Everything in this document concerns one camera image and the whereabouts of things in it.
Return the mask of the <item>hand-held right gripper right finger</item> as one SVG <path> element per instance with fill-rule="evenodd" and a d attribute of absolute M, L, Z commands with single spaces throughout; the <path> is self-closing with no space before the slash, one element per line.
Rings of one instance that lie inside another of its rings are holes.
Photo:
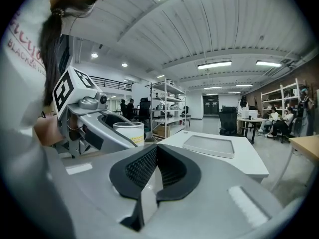
<path fill-rule="evenodd" d="M 233 165 L 174 146 L 201 170 L 196 188 L 178 201 L 160 202 L 146 224 L 152 239 L 273 239 L 274 217 L 283 209 L 276 197 Z"/>

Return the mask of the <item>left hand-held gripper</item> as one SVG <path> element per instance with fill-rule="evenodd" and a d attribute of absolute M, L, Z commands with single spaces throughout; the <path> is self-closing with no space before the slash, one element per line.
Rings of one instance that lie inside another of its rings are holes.
<path fill-rule="evenodd" d="M 119 113 L 107 110 L 107 95 L 84 72 L 69 66 L 53 90 L 61 146 L 73 158 L 90 149 L 126 150 L 137 145 L 113 128 L 130 122 Z"/>

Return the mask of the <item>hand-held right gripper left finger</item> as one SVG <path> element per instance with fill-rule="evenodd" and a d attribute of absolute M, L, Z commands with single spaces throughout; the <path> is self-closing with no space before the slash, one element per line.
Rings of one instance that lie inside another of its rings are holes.
<path fill-rule="evenodd" d="M 122 197 L 110 181 L 114 164 L 136 153 L 148 153 L 146 145 L 111 154 L 63 160 L 53 148 L 46 157 L 53 182 L 71 217 L 72 239 L 155 239 L 154 230 L 136 231 L 121 224 L 134 214 L 138 202 Z"/>

